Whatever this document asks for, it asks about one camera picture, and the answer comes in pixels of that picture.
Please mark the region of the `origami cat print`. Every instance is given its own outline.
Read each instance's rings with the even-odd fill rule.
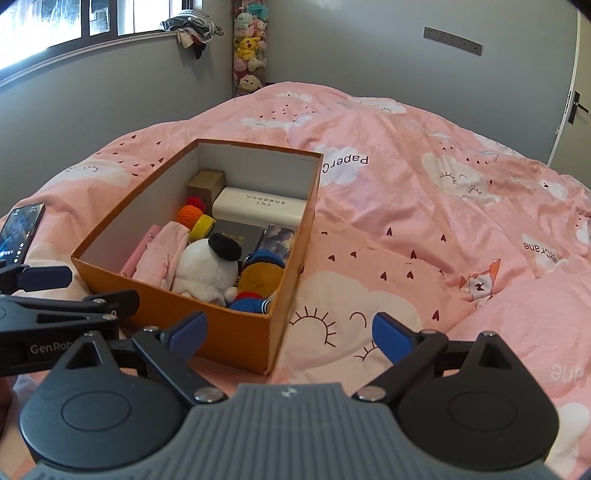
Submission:
[[[492,289],[500,266],[501,259],[497,259],[491,263],[488,270],[475,273],[467,279],[460,278],[460,290],[472,295],[472,301],[476,303],[476,308],[484,305],[492,297]]]

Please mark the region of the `metal screw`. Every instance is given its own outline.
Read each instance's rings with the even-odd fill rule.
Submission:
[[[382,387],[366,385],[355,392],[361,401],[380,401],[386,397],[386,391]]]
[[[223,392],[216,387],[203,387],[194,393],[195,400],[201,403],[215,403],[223,398]]]

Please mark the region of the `yellow plush toy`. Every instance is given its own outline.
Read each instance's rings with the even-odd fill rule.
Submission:
[[[242,268],[237,284],[239,296],[251,293],[268,299],[279,288],[285,264],[273,252],[257,250],[246,258]]]
[[[256,44],[260,37],[243,38],[236,49],[236,57],[248,61],[256,58]]]

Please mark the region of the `bed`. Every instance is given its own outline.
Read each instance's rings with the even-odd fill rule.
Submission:
[[[564,479],[589,467],[589,189],[432,113],[282,83],[124,135],[55,176],[19,202],[47,206],[27,262],[72,266],[70,253],[106,213],[197,137],[324,154],[276,368],[264,378],[192,360],[207,379],[229,394],[239,382],[333,381],[350,394],[389,367],[371,338],[377,312],[453,339],[496,330],[558,409],[548,465]],[[69,288],[41,296],[86,294],[75,275]],[[33,466],[17,418],[43,376],[19,377],[12,389],[0,441],[11,479]]]

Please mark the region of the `phone screen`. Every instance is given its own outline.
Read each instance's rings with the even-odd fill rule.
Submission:
[[[0,260],[5,260],[6,265],[25,260],[44,210],[44,204],[35,203],[10,212],[0,232]]]

